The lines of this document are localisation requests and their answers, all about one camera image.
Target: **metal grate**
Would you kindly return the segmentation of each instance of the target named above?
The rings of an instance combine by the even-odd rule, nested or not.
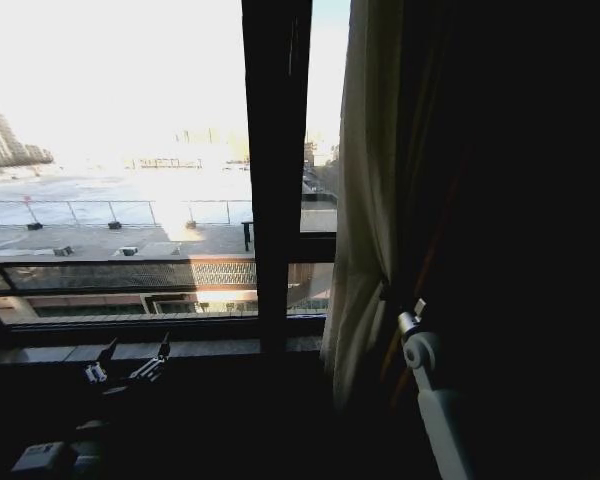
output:
[[[7,267],[21,290],[255,285],[255,262]]]

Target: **sky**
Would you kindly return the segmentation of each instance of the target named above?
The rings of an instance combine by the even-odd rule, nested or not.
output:
[[[0,111],[57,159],[247,136],[239,0],[0,0]],[[349,0],[315,0],[307,129],[337,143]]]

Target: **window ledge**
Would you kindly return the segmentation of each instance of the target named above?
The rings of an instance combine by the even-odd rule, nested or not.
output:
[[[292,337],[287,340],[286,352],[317,352],[318,336]],[[25,347],[0,350],[0,365],[40,363],[87,363],[96,360],[106,345],[69,347]],[[117,346],[113,360],[147,360],[154,357],[159,343],[126,343]],[[191,357],[222,357],[258,355],[262,353],[258,339],[209,340],[171,342],[170,359]]]

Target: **metal railing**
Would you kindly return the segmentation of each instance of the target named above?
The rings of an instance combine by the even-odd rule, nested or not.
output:
[[[0,200],[0,226],[239,225],[251,219],[251,200]]]

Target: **white curtain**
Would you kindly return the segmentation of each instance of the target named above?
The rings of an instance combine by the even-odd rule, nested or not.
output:
[[[340,132],[338,234],[322,356],[344,406],[396,270],[401,0],[352,0]]]

